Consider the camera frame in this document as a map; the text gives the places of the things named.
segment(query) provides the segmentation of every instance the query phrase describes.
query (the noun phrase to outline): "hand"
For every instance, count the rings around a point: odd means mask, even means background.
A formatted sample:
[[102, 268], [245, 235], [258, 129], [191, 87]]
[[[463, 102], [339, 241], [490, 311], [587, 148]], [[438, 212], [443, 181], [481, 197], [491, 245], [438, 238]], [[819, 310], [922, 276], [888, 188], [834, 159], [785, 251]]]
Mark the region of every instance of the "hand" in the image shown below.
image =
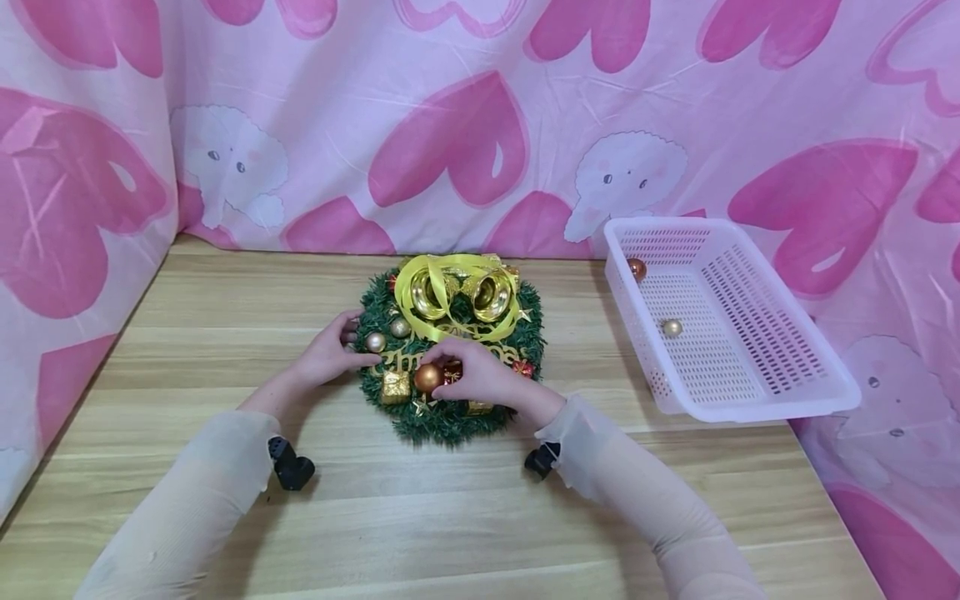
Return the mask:
[[442, 366], [451, 360], [459, 360], [464, 373], [456, 383], [440, 386], [430, 394], [437, 400], [476, 400], [508, 406], [538, 429], [566, 405], [563, 396], [514, 372], [476, 342], [446, 338], [428, 350], [421, 362]]
[[357, 339], [357, 317], [362, 308], [347, 310], [317, 334], [310, 346], [294, 361], [292, 369], [309, 386], [321, 386], [347, 371], [380, 364], [379, 354], [358, 354], [353, 351]]
[[515, 408], [514, 404], [522, 396], [522, 388], [527, 380], [477, 342], [445, 338], [428, 350], [421, 362], [443, 366], [453, 360], [463, 364], [463, 375], [456, 383], [431, 392], [432, 397], [437, 400], [476, 400]]

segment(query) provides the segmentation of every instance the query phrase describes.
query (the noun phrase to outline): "sheer sleeve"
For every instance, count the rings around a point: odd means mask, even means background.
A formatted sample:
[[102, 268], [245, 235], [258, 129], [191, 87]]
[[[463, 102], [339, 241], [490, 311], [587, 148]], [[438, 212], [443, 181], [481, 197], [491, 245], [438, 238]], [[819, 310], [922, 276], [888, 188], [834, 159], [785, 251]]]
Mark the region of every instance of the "sheer sleeve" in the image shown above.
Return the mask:
[[273, 464], [271, 416], [213, 417], [133, 511], [90, 568], [76, 598], [191, 598]]
[[657, 457], [579, 397], [537, 438], [561, 445], [569, 488], [618, 511], [653, 548], [671, 598], [766, 598], [727, 529]]

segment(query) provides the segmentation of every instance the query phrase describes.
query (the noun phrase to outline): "silver ornament ball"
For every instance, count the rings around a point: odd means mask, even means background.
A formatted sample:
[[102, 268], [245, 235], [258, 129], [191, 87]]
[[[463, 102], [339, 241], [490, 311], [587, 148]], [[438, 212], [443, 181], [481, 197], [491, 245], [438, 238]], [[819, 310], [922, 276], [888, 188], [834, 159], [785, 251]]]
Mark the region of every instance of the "silver ornament ball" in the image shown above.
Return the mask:
[[379, 331], [375, 331], [367, 336], [365, 344], [367, 345], [367, 350], [379, 354], [387, 347], [387, 338]]
[[395, 338], [405, 338], [410, 335], [410, 324], [406, 319], [397, 319], [390, 324], [390, 332]]
[[678, 319], [667, 319], [660, 324], [660, 329], [666, 337], [675, 338], [684, 332], [684, 324]]

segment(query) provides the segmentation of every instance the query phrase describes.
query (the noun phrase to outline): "fabric backdrop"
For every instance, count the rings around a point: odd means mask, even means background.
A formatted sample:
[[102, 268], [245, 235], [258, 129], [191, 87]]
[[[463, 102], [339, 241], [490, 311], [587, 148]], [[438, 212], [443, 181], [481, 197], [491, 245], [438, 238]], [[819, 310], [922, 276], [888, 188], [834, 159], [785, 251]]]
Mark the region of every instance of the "fabric backdrop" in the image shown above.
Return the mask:
[[798, 436], [890, 598], [960, 593], [960, 0], [0, 0], [0, 516], [177, 230], [603, 256], [742, 224], [864, 392]]

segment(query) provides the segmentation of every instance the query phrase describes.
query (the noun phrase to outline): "red gift box ornament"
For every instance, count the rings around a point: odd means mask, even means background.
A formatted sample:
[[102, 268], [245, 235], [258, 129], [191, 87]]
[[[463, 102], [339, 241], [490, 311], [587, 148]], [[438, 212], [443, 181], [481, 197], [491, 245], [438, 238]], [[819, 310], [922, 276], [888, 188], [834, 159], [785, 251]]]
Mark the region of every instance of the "red gift box ornament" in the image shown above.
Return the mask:
[[447, 363], [444, 365], [444, 385], [450, 385], [460, 381], [464, 375], [464, 366], [459, 362]]
[[528, 379], [534, 376], [534, 366], [525, 360], [514, 361], [514, 371]]

